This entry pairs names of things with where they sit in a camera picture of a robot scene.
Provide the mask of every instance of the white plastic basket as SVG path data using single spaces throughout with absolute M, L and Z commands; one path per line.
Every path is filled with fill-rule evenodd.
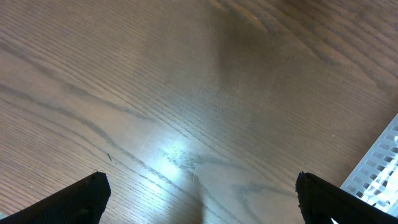
M 341 189 L 398 217 L 398 115 L 344 181 Z

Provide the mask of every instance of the wood grain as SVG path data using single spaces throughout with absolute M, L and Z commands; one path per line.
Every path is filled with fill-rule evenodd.
M 397 8 L 0 1 L 0 211 L 98 170 L 102 223 L 303 223 L 398 111 Z

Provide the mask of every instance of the wooden table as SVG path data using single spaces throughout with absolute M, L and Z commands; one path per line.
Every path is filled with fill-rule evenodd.
M 102 223 L 303 223 L 398 112 L 398 3 L 0 1 L 0 211 L 105 172 Z

